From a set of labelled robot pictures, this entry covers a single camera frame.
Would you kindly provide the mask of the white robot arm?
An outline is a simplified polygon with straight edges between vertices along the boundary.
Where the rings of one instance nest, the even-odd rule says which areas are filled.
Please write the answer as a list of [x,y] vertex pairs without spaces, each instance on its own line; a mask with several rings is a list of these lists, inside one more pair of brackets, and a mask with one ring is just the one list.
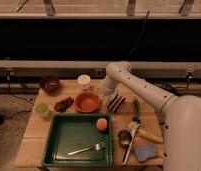
[[131,65],[112,62],[99,84],[110,96],[122,83],[165,116],[164,171],[201,171],[201,98],[176,96],[131,74]]

